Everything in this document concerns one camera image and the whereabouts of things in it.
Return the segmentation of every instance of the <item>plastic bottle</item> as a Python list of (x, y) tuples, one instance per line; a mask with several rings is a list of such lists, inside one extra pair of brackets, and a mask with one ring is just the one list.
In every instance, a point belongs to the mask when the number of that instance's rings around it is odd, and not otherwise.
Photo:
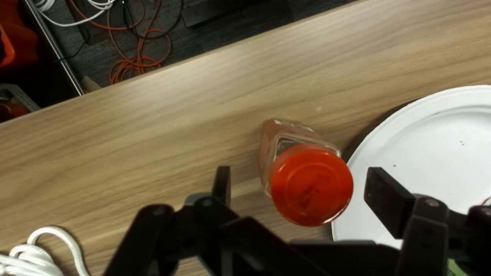
[(339, 150), (297, 123), (263, 121), (259, 172), (277, 211), (299, 225), (333, 221), (352, 195), (352, 178)]

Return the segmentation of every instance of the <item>white cord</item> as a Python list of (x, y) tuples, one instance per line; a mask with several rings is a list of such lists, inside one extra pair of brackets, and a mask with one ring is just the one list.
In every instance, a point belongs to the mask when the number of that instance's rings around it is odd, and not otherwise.
[(55, 0), (38, 0), (35, 3), (35, 6), (38, 8), (39, 14), (52, 24), (55, 26), (59, 26), (59, 27), (72, 27), (72, 26), (78, 26), (78, 24), (84, 24), (87, 21), (92, 21), (95, 20), (96, 17), (102, 15), (105, 11), (108, 11), (112, 8), (112, 4), (116, 1), (116, 0), (104, 0), (104, 1), (95, 1), (95, 0), (87, 0), (89, 4), (96, 9), (96, 12), (92, 15), (92, 17), (87, 17), (87, 18), (82, 18), (79, 21), (72, 21), (72, 23), (59, 23), (59, 21), (55, 21), (52, 18), (49, 18), (44, 12), (49, 11)]
[(41, 227), (30, 233), (26, 244), (13, 247), (9, 256), (0, 254), (0, 276), (62, 276), (49, 253), (35, 245), (43, 234), (59, 238), (72, 251), (78, 276), (89, 276), (79, 245), (59, 227)]

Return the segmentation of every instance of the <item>black metal frame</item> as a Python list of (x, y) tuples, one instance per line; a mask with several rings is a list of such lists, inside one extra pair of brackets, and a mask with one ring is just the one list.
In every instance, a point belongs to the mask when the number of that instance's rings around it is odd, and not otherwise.
[(468, 216), (434, 198), (411, 195), (383, 169), (369, 169), (365, 201), (402, 250), (371, 241), (283, 242), (230, 202), (230, 169), (219, 167), (211, 193), (144, 207), (105, 270), (107, 276), (173, 274), (179, 259), (197, 256), (221, 274), (446, 276), (448, 257), (471, 274), (491, 274), (491, 207)]

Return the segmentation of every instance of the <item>white plate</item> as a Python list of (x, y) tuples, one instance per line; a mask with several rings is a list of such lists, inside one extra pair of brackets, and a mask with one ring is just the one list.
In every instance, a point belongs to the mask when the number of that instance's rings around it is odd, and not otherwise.
[(491, 196), (491, 86), (443, 90), (414, 101), (379, 124), (348, 161), (354, 193), (333, 222), (333, 238), (400, 247), (363, 201), (368, 167), (383, 167), (411, 193), (455, 211)]

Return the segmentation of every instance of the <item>red bottle cap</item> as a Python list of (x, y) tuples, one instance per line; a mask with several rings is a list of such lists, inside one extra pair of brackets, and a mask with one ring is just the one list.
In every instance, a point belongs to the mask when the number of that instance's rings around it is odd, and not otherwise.
[(346, 164), (320, 146), (297, 144), (271, 165), (270, 193), (277, 211), (299, 225), (320, 225), (339, 216), (352, 195)]

